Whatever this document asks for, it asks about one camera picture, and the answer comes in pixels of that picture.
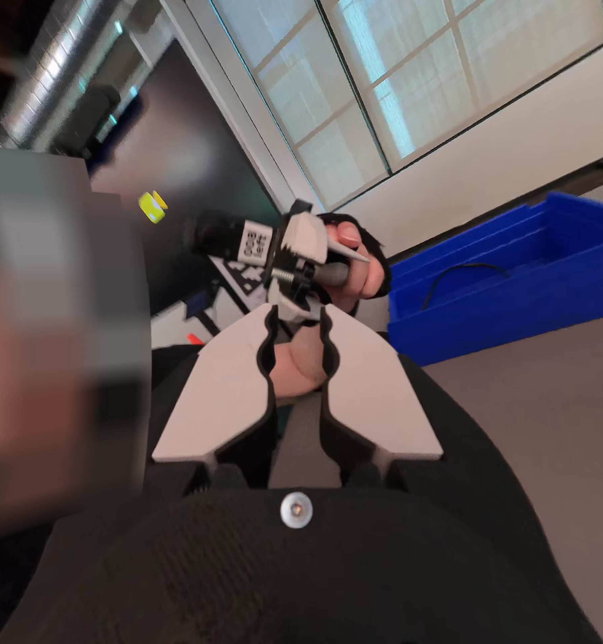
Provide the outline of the blue plastic bin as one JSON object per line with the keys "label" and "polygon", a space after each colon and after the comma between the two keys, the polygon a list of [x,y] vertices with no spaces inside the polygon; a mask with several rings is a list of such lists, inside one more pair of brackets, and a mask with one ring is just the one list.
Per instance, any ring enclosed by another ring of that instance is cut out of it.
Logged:
{"label": "blue plastic bin", "polygon": [[[466,262],[507,269],[442,270]],[[603,202],[550,193],[391,266],[387,332],[426,366],[603,318]]]}

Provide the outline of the silver spiral air duct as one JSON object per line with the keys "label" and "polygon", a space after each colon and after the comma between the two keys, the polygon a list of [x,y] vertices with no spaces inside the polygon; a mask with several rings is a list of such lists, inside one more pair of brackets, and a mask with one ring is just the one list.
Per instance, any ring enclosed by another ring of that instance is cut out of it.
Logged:
{"label": "silver spiral air duct", "polygon": [[0,113],[11,144],[27,148],[40,133],[104,32],[118,1],[54,1]]}

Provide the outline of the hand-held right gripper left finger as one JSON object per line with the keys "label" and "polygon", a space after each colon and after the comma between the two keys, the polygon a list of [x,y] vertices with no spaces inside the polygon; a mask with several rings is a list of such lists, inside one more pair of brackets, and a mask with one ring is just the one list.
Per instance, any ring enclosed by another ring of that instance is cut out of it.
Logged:
{"label": "hand-held right gripper left finger", "polygon": [[277,437],[270,372],[278,308],[260,306],[199,352],[152,458],[156,463],[257,463]]}

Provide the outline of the person's left forearm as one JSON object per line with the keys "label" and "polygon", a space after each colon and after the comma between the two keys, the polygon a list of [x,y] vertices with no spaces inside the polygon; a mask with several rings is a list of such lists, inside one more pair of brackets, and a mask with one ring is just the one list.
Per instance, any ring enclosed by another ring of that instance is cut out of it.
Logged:
{"label": "person's left forearm", "polygon": [[321,329],[302,326],[291,341],[274,345],[275,365],[270,372],[277,401],[305,396],[328,379],[323,368]]}

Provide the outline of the black partition panel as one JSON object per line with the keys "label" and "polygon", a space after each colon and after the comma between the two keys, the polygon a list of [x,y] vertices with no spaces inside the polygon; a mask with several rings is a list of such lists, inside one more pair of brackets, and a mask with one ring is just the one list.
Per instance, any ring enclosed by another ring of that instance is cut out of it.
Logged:
{"label": "black partition panel", "polygon": [[[194,217],[215,212],[272,225],[280,216],[176,40],[117,119],[88,171],[92,189],[119,195],[138,222],[151,316],[218,274],[205,256],[186,249],[185,231]],[[139,197],[152,191],[169,207],[158,224],[138,206]]]}

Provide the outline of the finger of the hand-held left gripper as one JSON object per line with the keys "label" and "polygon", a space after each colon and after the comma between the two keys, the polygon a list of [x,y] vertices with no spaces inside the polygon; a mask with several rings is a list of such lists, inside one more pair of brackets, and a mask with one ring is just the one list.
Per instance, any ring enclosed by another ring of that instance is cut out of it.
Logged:
{"label": "finger of the hand-held left gripper", "polygon": [[268,303],[277,307],[278,319],[285,323],[319,323],[324,305],[313,296],[299,305],[285,296],[279,288],[269,288]]}
{"label": "finger of the hand-held left gripper", "polygon": [[324,223],[309,212],[290,217],[283,233],[283,249],[296,258],[321,266],[326,265],[329,253],[358,262],[370,262],[367,257],[330,237]]}

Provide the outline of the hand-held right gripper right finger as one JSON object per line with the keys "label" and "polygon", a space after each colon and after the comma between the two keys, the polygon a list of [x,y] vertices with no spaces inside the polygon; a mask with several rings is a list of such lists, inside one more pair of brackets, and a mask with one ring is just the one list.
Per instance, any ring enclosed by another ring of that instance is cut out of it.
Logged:
{"label": "hand-held right gripper right finger", "polygon": [[439,461],[443,448],[398,353],[335,306],[321,313],[320,439],[337,463]]}

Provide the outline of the framed marker sign on stand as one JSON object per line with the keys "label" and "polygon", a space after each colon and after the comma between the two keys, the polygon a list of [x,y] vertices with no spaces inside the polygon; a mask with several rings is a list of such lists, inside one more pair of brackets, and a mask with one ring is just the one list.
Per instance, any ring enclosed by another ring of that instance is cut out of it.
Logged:
{"label": "framed marker sign on stand", "polygon": [[245,315],[266,302],[263,268],[214,256],[208,258],[220,275],[221,286]]}

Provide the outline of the yellow green sticker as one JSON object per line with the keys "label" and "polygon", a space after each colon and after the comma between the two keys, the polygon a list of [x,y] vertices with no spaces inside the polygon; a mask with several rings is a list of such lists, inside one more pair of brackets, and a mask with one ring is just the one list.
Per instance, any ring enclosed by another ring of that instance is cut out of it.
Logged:
{"label": "yellow green sticker", "polygon": [[166,216],[168,205],[156,191],[145,192],[138,199],[138,206],[147,219],[158,224]]}

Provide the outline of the black cable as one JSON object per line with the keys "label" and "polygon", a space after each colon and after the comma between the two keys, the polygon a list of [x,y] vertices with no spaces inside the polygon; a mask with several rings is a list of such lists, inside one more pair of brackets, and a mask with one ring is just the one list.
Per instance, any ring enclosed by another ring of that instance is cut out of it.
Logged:
{"label": "black cable", "polygon": [[431,282],[429,289],[421,304],[421,307],[420,307],[421,312],[428,308],[433,298],[433,294],[436,290],[436,287],[441,282],[442,278],[450,274],[451,272],[454,272],[455,270],[461,270],[461,269],[489,269],[494,272],[497,272],[499,275],[501,275],[506,279],[511,278],[511,274],[507,269],[503,267],[499,267],[498,265],[494,265],[486,262],[466,262],[466,263],[459,263],[459,264],[453,265],[451,267],[448,267],[445,270],[442,270],[442,272],[438,274],[437,277],[435,277],[434,280]]}

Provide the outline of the white framed window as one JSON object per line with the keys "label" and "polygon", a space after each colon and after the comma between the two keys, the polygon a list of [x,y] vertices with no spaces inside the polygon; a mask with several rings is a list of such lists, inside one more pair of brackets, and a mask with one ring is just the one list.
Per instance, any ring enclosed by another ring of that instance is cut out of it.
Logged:
{"label": "white framed window", "polygon": [[210,4],[327,207],[603,46],[603,1]]}

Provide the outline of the person's left hand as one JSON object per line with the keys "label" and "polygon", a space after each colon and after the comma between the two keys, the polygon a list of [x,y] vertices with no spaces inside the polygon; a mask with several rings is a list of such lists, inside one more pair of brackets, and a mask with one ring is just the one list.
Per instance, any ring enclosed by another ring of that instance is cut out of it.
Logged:
{"label": "person's left hand", "polygon": [[348,280],[343,286],[323,285],[331,303],[351,314],[361,300],[373,298],[381,288],[385,274],[378,259],[367,249],[357,226],[350,222],[326,224],[327,234],[334,241],[369,258],[369,263],[350,260]]}

